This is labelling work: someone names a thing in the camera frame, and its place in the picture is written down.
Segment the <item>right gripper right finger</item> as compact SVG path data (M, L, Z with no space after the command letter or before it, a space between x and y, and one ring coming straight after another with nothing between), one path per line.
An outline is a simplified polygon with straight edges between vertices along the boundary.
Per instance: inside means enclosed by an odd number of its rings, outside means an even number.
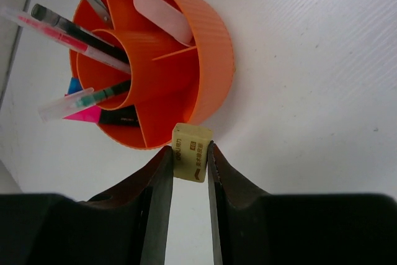
M208 147L215 264L395 264L396 201L384 194L270 194Z

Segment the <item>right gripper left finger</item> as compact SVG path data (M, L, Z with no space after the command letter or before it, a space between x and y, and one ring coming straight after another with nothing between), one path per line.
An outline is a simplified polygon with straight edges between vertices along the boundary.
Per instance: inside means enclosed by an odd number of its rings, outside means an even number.
M1 196L2 264L164 264L172 149L87 201Z

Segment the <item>small tan eraser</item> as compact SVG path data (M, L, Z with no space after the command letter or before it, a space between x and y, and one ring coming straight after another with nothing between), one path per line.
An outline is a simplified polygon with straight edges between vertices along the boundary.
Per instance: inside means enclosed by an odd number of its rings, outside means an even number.
M174 177L203 183L213 132L205 127L178 123L172 131Z

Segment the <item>pink capped black highlighter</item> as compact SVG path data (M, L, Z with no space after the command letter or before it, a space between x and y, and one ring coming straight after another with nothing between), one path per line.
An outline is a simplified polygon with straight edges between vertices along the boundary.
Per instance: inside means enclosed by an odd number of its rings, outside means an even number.
M66 116L64 119L104 125L140 126L135 106L128 106L117 110L104 110L99 106L93 106Z

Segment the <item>green clear pen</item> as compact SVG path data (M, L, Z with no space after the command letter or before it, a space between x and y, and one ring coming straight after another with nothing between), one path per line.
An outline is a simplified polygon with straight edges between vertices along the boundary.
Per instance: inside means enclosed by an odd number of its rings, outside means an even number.
M44 121L63 119L81 112L115 96L130 90L131 80L95 91L94 88L83 89L76 93L64 96L49 104L38 108L40 118Z

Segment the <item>pink white eraser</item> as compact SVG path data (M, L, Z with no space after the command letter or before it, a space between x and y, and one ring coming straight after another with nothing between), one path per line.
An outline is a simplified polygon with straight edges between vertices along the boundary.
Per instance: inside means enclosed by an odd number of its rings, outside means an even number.
M194 36L185 15L165 0L133 0L136 11L179 43L191 46Z

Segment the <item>red clear pen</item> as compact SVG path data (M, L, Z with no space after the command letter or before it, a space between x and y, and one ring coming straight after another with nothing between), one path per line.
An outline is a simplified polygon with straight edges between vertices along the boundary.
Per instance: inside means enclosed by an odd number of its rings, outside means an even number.
M124 63L118 58L114 58L102 50L94 48L87 43L62 32L60 29L56 29L55 27L33 18L27 12L3 6L1 8L1 15L21 27L28 27L35 30L47 38L68 47L70 50L111 66L116 70L131 74L130 65L128 63Z

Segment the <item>black gel pen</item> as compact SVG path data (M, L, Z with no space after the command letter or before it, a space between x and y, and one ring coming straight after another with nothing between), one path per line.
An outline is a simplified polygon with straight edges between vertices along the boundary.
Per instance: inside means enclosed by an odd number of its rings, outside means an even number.
M80 27L40 4L33 6L31 16L124 63L129 63L127 54L121 48L102 40L93 32Z

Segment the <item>blue capped black highlighter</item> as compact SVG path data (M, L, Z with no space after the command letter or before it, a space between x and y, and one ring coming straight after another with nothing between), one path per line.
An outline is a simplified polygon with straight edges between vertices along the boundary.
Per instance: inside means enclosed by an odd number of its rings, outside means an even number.
M83 88L78 78L72 77L69 82L69 87L66 95L74 94L76 92L82 91Z

